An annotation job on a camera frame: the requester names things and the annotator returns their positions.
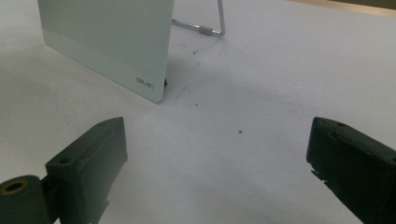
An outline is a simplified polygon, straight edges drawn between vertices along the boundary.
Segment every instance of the frosted glass board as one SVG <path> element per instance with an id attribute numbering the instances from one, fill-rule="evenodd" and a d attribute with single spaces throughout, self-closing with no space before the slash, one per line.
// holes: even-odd
<path id="1" fill-rule="evenodd" d="M 47 45 L 161 101 L 174 0 L 38 0 L 38 5 Z"/>

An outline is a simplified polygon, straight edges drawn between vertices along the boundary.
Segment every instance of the metal stand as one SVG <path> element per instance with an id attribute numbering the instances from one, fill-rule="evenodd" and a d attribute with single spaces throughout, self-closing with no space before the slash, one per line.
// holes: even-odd
<path id="1" fill-rule="evenodd" d="M 178 27 L 182 27 L 188 30 L 192 30 L 200 33 L 201 35 L 209 35 L 215 37 L 222 37 L 225 35 L 225 22 L 224 22 L 224 10 L 222 0 L 218 0 L 219 3 L 219 16 L 220 16 L 220 27 L 221 31 L 215 31 L 213 28 L 203 26 L 203 25 L 194 25 L 184 21 L 172 20 L 172 24 Z"/>

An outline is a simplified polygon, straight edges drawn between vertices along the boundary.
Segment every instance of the screw hole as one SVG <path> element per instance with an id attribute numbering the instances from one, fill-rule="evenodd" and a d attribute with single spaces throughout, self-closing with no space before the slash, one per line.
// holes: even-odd
<path id="1" fill-rule="evenodd" d="M 69 162 L 70 162 L 70 159 L 68 159 L 68 158 L 63 158 L 63 159 L 61 159 L 61 160 L 59 161 L 60 164 L 67 164 L 67 163 L 69 163 Z"/>
<path id="2" fill-rule="evenodd" d="M 12 185 L 6 187 L 6 191 L 7 191 L 7 192 L 15 191 L 15 190 L 17 190 L 17 189 L 20 189 L 20 188 L 22 187 L 22 185 L 23 185 L 23 184 L 22 184 L 21 182 L 12 184 Z"/>

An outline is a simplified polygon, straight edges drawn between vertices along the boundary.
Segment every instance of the dark gray plastic part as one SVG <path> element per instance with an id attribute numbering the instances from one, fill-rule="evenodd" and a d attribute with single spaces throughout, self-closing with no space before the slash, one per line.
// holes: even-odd
<path id="1" fill-rule="evenodd" d="M 47 164 L 41 181 L 20 176 L 0 185 L 0 224 L 95 224 L 127 161 L 122 118 L 98 123 Z"/>

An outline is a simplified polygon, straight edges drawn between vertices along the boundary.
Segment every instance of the white tabletop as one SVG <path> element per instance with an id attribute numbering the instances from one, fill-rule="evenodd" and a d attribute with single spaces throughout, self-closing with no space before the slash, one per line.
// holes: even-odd
<path id="1" fill-rule="evenodd" d="M 123 116 L 129 160 L 101 223 L 361 223 L 305 153 L 313 117 L 396 148 L 396 19 L 283 0 L 224 6 L 222 39 L 172 28 L 156 105 L 45 46 L 35 1 L 0 0 L 0 182 L 44 177 L 91 126 Z M 217 16 L 216 1 L 176 1 L 177 19 Z"/>

